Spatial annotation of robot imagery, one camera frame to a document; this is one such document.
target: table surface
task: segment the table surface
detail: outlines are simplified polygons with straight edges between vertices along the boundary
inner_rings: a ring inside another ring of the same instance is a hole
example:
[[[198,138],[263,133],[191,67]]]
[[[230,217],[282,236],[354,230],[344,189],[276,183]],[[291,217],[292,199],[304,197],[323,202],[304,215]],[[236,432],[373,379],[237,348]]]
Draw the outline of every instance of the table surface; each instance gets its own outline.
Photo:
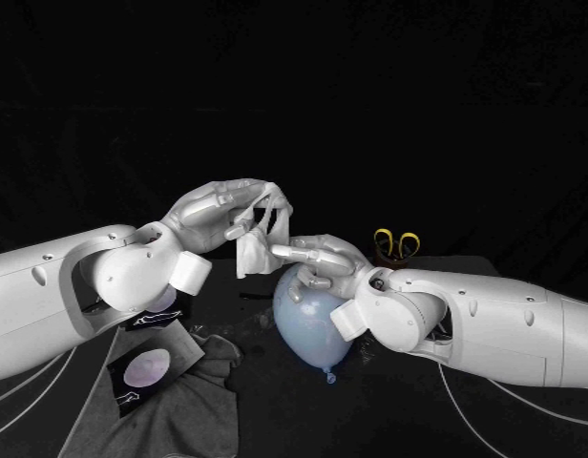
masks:
[[[438,364],[387,350],[370,337],[353,344],[328,385],[321,369],[288,347],[272,317],[279,277],[236,278],[236,260],[211,260],[214,270],[200,296],[187,303],[188,328],[226,331],[246,353],[229,379],[237,392],[242,457],[351,457],[393,451],[497,456],[455,410]],[[480,257],[419,257],[411,268],[497,276]],[[58,456],[74,433],[112,345],[116,329],[51,365],[0,381],[0,456]],[[486,440],[512,458],[588,457],[588,427],[548,416],[484,378],[445,368],[465,417]],[[565,415],[588,420],[588,390],[507,387]]]

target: fabric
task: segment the fabric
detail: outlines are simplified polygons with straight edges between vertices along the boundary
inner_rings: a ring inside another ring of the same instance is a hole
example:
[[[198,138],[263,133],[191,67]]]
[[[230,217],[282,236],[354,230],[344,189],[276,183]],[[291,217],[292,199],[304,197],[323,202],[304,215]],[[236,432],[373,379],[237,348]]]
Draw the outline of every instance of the fabric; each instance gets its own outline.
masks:
[[[155,329],[119,331],[113,357],[146,341]],[[224,382],[243,361],[221,336],[193,334],[206,356],[175,383],[125,418],[107,370],[61,458],[232,458],[239,453],[236,393]]]
[[[237,238],[236,270],[239,279],[243,279],[246,274],[271,274],[284,265],[284,260],[273,256],[271,247],[275,244],[289,244],[289,217],[294,214],[294,207],[286,202],[285,207],[278,209],[278,221],[269,232],[273,206],[279,199],[286,199],[276,183],[266,183],[262,195],[247,210],[236,217],[234,224],[242,219],[255,219],[255,205],[265,198],[271,199],[263,219],[255,228]]]

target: yellow scissors handle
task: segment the yellow scissors handle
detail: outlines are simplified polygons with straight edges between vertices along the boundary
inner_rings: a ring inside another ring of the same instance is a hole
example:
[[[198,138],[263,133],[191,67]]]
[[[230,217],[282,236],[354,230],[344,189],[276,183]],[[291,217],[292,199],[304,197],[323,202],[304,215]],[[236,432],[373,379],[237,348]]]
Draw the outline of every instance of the yellow scissors handle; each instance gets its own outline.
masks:
[[[379,229],[373,234],[373,239],[376,240],[376,244],[379,243],[379,234],[386,234],[387,238],[390,239],[390,250],[387,252],[387,256],[392,256],[393,249],[395,249],[395,236],[390,229]]]
[[[411,239],[415,239],[415,241],[418,242],[418,248],[415,249],[413,253],[411,254],[411,256],[415,256],[415,254],[421,251],[421,238],[412,233],[412,232],[406,232],[402,236],[400,236],[400,241],[399,241],[399,256],[400,258],[403,259],[403,239],[406,238],[411,238]]]

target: scissors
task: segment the scissors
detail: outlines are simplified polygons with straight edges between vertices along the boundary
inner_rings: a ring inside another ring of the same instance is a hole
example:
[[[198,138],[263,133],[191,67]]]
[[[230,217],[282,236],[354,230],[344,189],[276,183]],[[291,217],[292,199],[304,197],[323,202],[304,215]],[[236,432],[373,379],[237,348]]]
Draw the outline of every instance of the scissors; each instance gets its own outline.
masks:
[[[387,245],[386,245],[386,242],[385,240],[380,240],[379,241],[379,234],[385,234],[387,236]],[[411,250],[406,246],[406,251],[408,253],[403,253],[403,239],[415,239],[415,241],[418,242],[418,248],[416,250],[411,253]],[[396,242],[395,242],[395,235],[393,235],[393,232],[390,231],[390,229],[379,229],[376,231],[376,233],[373,234],[373,239],[376,241],[376,247],[380,251],[387,251],[387,256],[390,257],[393,255],[393,251],[395,251],[395,245],[396,245]],[[403,260],[405,258],[411,258],[412,256],[415,256],[415,254],[418,253],[418,251],[421,250],[421,238],[412,233],[412,232],[406,232],[402,236],[400,236],[400,239],[399,239],[399,259]]]

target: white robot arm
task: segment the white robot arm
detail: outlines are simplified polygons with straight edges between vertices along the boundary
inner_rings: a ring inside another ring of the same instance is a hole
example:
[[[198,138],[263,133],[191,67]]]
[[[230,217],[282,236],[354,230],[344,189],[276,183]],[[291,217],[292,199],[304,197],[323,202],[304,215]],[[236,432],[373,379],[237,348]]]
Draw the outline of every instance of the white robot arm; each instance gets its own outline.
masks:
[[[198,254],[226,242],[232,212],[243,211],[263,186],[256,179],[216,181],[141,229],[106,226],[0,254],[0,379],[139,314],[169,285],[198,294],[211,271]],[[84,280],[76,281],[76,270]],[[97,299],[109,306],[86,313]]]
[[[301,239],[298,246],[275,246],[273,253],[317,266],[312,275],[299,276],[310,287],[353,281],[341,289],[354,294],[331,289],[349,299],[333,313],[347,341],[370,330],[393,351],[499,382],[588,388],[588,303],[525,281],[370,264],[337,278],[318,260],[351,251],[344,247],[341,253],[341,242],[353,245],[333,236]],[[336,271],[340,263],[334,259]],[[435,339],[448,313],[452,335]]]

